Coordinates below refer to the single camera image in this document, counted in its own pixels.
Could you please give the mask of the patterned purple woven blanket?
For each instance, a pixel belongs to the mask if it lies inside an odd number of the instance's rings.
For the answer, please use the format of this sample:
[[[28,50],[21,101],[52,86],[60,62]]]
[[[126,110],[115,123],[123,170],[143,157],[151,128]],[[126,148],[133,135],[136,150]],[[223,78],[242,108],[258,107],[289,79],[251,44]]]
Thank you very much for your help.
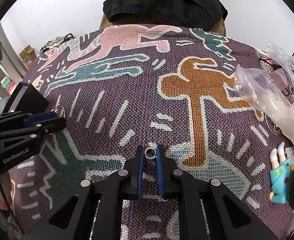
[[[10,171],[24,231],[83,179],[103,180],[163,145],[182,170],[217,178],[278,238],[293,213],[269,201],[269,153],[291,142],[233,91],[237,66],[261,69],[253,47],[188,28],[119,25],[38,56],[24,77],[66,118],[39,154]]]

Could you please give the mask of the clear plastic bag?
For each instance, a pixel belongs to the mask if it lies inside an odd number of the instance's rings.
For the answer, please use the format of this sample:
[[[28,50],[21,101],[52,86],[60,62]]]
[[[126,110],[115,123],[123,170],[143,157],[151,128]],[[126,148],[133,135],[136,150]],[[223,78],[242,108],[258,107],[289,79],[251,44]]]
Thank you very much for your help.
[[[237,65],[234,90],[267,114],[294,145],[294,57],[274,43],[268,44],[266,55],[280,68],[269,72]]]

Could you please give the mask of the small doll figure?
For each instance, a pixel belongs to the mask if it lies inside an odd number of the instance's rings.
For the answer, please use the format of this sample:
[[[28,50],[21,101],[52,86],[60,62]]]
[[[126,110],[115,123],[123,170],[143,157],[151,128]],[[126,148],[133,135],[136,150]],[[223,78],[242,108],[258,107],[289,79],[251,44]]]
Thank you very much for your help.
[[[269,154],[271,192],[269,200],[276,204],[288,204],[294,212],[294,164],[285,154],[285,143],[281,142]]]

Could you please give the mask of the black shoe rack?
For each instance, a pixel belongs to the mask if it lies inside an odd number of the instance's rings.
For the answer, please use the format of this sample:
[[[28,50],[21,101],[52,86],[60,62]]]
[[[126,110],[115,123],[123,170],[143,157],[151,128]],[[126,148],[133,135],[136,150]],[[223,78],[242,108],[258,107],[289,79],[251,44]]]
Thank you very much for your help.
[[[40,53],[45,53],[46,51],[58,47],[61,44],[70,41],[74,39],[74,35],[72,33],[69,33],[65,36],[58,36],[57,38],[55,38],[54,40],[48,41],[44,46],[41,47],[40,49]]]

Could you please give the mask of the cardboard box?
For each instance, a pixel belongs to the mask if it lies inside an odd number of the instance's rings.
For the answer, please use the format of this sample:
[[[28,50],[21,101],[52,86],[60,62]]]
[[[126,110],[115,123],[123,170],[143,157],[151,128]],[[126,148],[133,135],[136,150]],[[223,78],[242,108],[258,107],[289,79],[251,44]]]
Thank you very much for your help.
[[[19,57],[26,68],[29,68],[32,62],[37,58],[35,49],[28,45],[20,53]]]

